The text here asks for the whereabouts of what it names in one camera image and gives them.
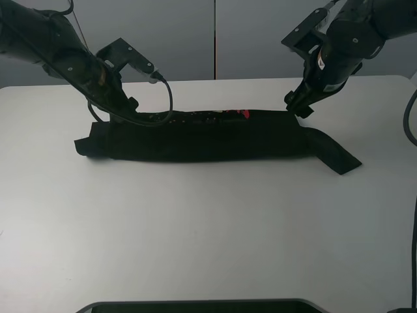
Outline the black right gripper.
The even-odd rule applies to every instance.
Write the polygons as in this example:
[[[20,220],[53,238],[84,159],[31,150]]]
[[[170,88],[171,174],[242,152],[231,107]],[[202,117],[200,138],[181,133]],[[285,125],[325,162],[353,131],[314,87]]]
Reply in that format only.
[[[338,93],[348,78],[362,67],[360,58],[353,58],[337,51],[326,40],[304,60],[300,85],[284,98],[286,110],[300,118],[307,118],[311,105]]]

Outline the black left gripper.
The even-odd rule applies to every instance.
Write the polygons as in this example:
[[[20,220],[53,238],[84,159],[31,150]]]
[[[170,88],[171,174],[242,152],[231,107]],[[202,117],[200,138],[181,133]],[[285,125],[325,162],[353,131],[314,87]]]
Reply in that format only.
[[[92,105],[123,121],[139,121],[134,103],[122,89],[121,79],[91,52],[82,48],[61,50],[61,72]]]

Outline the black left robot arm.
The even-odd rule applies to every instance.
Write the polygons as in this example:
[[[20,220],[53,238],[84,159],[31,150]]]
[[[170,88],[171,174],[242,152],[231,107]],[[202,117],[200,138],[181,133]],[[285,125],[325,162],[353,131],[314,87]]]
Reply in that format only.
[[[87,49],[68,19],[56,11],[2,1],[1,55],[39,66],[48,76],[68,82],[86,98],[89,109],[139,123],[121,79]]]

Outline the black robot base panel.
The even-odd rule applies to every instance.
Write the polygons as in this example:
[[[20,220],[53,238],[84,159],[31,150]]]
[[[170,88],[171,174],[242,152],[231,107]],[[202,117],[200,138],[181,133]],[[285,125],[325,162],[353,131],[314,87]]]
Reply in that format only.
[[[324,312],[304,299],[241,299],[204,301],[104,301],[80,312]]]

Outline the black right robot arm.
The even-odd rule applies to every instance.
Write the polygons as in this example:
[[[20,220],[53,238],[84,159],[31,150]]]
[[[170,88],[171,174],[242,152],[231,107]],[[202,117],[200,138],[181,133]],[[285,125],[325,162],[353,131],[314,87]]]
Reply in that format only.
[[[322,33],[335,4],[315,9],[281,42],[304,60],[300,85],[284,98],[287,111],[301,118],[313,113],[312,104],[340,92],[386,41],[416,32],[415,1],[347,1]]]

